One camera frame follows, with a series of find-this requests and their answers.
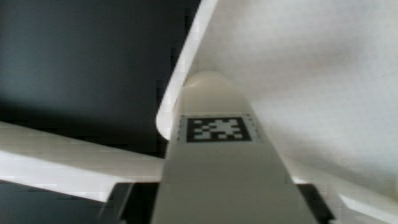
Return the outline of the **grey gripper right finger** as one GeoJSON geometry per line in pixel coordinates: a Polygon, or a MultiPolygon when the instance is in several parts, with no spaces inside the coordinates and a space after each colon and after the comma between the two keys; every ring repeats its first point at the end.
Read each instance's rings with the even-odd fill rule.
{"type": "Polygon", "coordinates": [[[297,185],[318,224],[329,224],[334,214],[313,184],[297,185]]]}

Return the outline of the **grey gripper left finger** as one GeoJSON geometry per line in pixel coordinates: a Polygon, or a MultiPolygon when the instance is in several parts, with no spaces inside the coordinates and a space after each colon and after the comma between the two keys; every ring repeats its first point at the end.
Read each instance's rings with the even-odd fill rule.
{"type": "Polygon", "coordinates": [[[100,209],[95,224],[127,224],[125,211],[132,189],[134,189],[132,183],[116,184],[107,203],[100,209]]]}

